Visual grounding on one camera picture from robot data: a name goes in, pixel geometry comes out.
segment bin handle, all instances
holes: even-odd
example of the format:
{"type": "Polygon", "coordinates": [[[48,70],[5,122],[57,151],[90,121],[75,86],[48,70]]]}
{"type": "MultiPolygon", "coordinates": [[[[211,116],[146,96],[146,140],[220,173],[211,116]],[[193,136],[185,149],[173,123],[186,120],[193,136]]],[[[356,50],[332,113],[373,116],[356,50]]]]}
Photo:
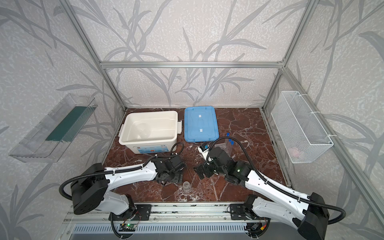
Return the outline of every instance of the bin handle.
{"type": "Polygon", "coordinates": [[[121,135],[121,130],[122,130],[123,127],[124,127],[124,124],[121,125],[120,131],[119,131],[119,137],[121,135]]]}
{"type": "Polygon", "coordinates": [[[180,122],[177,122],[177,134],[180,134],[181,133],[181,120],[180,122]]]}

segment transparent wall shelf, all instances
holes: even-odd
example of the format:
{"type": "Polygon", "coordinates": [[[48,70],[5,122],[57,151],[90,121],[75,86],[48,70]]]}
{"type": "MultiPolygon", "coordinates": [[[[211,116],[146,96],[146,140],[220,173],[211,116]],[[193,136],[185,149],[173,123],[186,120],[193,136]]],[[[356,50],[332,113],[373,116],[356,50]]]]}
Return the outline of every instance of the transparent wall shelf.
{"type": "Polygon", "coordinates": [[[57,162],[96,107],[94,98],[68,94],[9,155],[22,162],[57,162]]]}
{"type": "Polygon", "coordinates": [[[282,91],[271,115],[292,163],[313,162],[333,146],[298,91],[282,91]]]}

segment white plastic bin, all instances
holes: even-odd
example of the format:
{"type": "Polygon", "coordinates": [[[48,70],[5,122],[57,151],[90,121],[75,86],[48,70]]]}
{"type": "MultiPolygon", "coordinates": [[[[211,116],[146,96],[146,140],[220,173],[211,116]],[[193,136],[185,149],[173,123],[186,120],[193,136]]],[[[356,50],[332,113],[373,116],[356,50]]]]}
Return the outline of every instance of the white plastic bin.
{"type": "Polygon", "coordinates": [[[176,111],[130,113],[121,126],[119,143],[135,154],[169,152],[181,133],[177,117],[176,111]]]}

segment green mat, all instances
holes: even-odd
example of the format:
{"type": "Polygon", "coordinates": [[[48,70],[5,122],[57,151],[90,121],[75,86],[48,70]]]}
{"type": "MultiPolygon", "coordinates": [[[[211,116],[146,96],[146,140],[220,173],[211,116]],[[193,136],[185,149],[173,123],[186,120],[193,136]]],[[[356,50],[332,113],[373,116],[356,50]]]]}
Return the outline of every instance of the green mat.
{"type": "Polygon", "coordinates": [[[45,140],[72,142],[95,109],[95,107],[74,107],[45,140]]]}

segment wall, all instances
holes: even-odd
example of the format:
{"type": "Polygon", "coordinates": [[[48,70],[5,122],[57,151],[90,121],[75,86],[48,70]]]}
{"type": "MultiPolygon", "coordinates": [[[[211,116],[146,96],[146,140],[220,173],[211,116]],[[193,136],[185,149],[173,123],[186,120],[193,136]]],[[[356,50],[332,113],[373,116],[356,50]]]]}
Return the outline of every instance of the wall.
{"type": "MultiPolygon", "coordinates": [[[[288,63],[382,196],[383,7],[383,1],[319,4],[288,63]]],[[[384,239],[384,230],[331,149],[312,163],[291,163],[270,117],[284,90],[292,88],[283,78],[266,112],[296,189],[317,192],[347,211],[343,221],[328,226],[327,238],[384,239]]]]}
{"type": "MultiPolygon", "coordinates": [[[[307,0],[70,0],[102,61],[281,61],[307,0]]],[[[275,69],[111,69],[127,106],[262,106],[275,69]]]]}
{"type": "Polygon", "coordinates": [[[72,202],[58,186],[101,162],[122,109],[57,1],[0,2],[0,239],[53,239],[72,202]],[[68,93],[98,107],[57,163],[8,156],[68,93]]]}

